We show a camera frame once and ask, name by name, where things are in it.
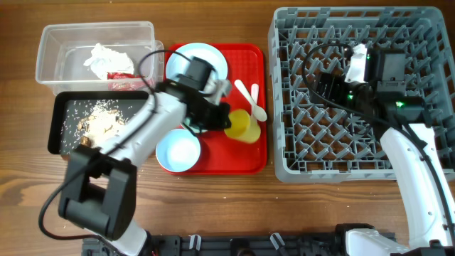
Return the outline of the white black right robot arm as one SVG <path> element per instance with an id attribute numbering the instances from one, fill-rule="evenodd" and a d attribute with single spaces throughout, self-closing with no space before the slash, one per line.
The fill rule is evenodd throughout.
<path id="1" fill-rule="evenodd" d="M 371 228 L 342 232 L 346 255 L 453 255 L 454 197 L 438 157 L 427 104 L 406 93 L 406 53 L 400 49 L 340 48 L 344 75 L 320 72 L 303 78 L 310 101 L 362 117 L 372 128 L 395 172 L 409 228 L 409 243 L 388 241 Z"/>

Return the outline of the white tissue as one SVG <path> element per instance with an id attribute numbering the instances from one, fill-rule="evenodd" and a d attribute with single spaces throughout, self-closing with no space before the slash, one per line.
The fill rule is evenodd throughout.
<path id="1" fill-rule="evenodd" d="M 126 53 L 120 53 L 97 43 L 90 51 L 91 57 L 83 65 L 101 80 L 107 80 L 110 73 L 134 74 L 134 63 Z"/>

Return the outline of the yellow cup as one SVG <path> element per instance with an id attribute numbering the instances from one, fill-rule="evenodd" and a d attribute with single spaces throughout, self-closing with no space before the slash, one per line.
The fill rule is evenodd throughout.
<path id="1" fill-rule="evenodd" d="M 228 118 L 231 127 L 224 129 L 227 137 L 247 144 L 253 144 L 260 138 L 260 126 L 246 110 L 234 110 L 228 115 Z"/>

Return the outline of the red snack wrapper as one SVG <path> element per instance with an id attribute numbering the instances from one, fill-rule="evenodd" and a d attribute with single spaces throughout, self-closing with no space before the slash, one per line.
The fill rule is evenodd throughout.
<path id="1" fill-rule="evenodd" d="M 135 91 L 146 88 L 143 76 L 129 73 L 108 73 L 108 90 L 110 91 Z"/>

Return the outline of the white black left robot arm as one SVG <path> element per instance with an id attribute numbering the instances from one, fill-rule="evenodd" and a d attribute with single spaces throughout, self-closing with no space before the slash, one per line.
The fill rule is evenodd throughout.
<path id="1" fill-rule="evenodd" d="M 46 229 L 48 206 L 59 197 L 58 215 L 88 230 L 78 239 L 96 239 L 118 255 L 153 255 L 148 231 L 133 216 L 137 199 L 137 170 L 163 137 L 188 120 L 205 130 L 230 126 L 229 80 L 211 78 L 216 69 L 192 57 L 186 71 L 165 79 L 150 91 L 146 103 L 126 127 L 95 148 L 80 145 L 69 155 L 63 182 L 52 192 L 38 215 L 38 227 L 47 237 L 63 240 Z"/>

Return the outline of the rice and nutshell leftovers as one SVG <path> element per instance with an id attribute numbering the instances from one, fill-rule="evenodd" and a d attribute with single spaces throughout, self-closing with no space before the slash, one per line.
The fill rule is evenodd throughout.
<path id="1" fill-rule="evenodd" d="M 83 144 L 96 147 L 118 134 L 135 115 L 136 100 L 70 100 L 60 131 L 63 153 Z"/>

